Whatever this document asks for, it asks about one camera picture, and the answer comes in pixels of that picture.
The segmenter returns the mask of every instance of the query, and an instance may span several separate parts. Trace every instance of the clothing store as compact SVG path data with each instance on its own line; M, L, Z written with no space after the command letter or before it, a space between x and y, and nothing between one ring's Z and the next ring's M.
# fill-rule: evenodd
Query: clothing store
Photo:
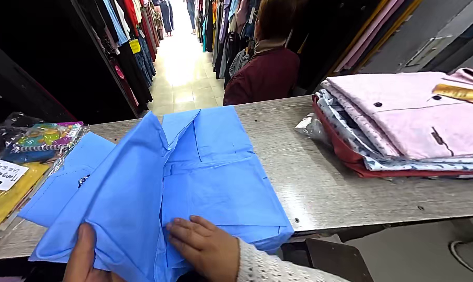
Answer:
M473 281L473 0L0 1L0 282L93 275Z

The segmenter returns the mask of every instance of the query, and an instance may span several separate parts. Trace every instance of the maroon jacket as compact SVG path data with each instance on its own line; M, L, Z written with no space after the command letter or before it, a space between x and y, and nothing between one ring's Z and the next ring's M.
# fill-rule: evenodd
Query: maroon jacket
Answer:
M226 105L287 98L295 86L299 57L287 48L275 48L254 55L228 82Z

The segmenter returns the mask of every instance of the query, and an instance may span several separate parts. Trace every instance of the white knit sleeve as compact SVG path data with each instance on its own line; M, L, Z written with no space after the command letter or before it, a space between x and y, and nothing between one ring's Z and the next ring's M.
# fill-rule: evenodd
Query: white knit sleeve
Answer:
M282 261L240 241L240 268L237 282L347 282L333 274Z

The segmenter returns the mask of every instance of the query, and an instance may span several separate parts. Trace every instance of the yellow tag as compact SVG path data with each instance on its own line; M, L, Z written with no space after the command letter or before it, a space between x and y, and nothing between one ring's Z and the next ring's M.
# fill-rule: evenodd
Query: yellow tag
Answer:
M433 93L473 103L473 89L437 84L433 89Z
M139 53L141 51L139 40L134 39L134 40L131 40L129 43L130 43L130 48L132 49L133 54Z

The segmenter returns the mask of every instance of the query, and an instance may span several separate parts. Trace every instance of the brown hair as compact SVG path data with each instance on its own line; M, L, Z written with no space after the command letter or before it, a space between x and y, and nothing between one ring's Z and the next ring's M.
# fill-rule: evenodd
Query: brown hair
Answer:
M261 0L258 11L262 39L285 39L292 29L295 0Z

